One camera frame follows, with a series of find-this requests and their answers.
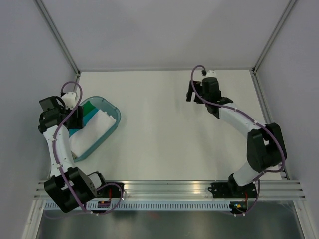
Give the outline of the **white t shirt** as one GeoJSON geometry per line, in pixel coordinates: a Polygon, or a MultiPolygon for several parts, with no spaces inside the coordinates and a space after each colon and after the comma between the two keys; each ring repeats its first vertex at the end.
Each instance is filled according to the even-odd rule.
{"type": "Polygon", "coordinates": [[[114,117],[99,110],[86,126],[69,137],[72,154],[83,156],[115,123],[114,117]]]}

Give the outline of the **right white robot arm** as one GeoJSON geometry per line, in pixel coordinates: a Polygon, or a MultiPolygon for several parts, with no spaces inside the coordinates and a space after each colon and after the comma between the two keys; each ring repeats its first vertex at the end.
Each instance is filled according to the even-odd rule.
{"type": "Polygon", "coordinates": [[[262,124],[238,109],[234,102],[221,95],[215,77],[205,77],[202,81],[190,80],[186,100],[205,104],[207,111],[217,119],[233,126],[247,139],[247,162],[229,177],[227,190],[238,197],[246,190],[246,185],[257,180],[266,172],[287,159],[287,152],[281,128],[276,123],[262,124]]]}

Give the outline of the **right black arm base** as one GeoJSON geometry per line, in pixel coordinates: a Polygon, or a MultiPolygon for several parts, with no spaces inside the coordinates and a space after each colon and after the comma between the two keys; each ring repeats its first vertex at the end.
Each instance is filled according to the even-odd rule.
{"type": "Polygon", "coordinates": [[[231,186],[227,182],[214,182],[210,184],[207,190],[214,199],[255,199],[257,197],[257,189],[253,183],[237,187],[231,186]]]}

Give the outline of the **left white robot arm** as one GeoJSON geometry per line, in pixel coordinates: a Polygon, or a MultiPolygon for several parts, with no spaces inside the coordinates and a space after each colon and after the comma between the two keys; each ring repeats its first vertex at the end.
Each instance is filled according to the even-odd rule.
{"type": "Polygon", "coordinates": [[[49,148],[51,172],[44,189],[57,206],[68,213],[97,197],[108,194],[109,185],[98,171],[85,174],[75,165],[69,143],[69,131],[82,129],[83,107],[77,104],[75,93],[61,93],[40,100],[43,112],[39,117],[39,132],[49,148]]]}

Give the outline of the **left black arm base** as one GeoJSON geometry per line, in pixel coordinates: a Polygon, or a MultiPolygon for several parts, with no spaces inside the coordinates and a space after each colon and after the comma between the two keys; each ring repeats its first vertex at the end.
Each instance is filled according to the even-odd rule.
{"type": "Polygon", "coordinates": [[[121,191],[119,187],[122,189],[122,192],[124,192],[124,183],[107,182],[106,184],[100,186],[97,189],[97,198],[111,198],[111,199],[120,198],[121,191]]]}

